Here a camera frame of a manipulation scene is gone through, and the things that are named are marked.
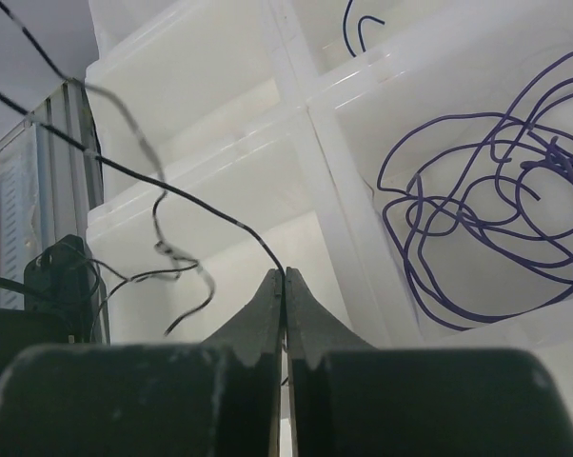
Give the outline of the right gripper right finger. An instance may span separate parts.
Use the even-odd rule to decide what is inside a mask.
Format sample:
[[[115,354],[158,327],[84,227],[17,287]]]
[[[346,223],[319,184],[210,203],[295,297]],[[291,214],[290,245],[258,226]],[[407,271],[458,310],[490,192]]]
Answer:
[[[573,421],[541,362],[514,348],[378,349],[286,270],[297,456],[573,456]]]

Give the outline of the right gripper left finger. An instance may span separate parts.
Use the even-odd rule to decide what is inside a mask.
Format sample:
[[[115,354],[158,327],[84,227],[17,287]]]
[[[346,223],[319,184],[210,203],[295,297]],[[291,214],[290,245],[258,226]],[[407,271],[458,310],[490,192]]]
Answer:
[[[0,377],[0,456],[275,456],[283,279],[197,344],[43,345]]]

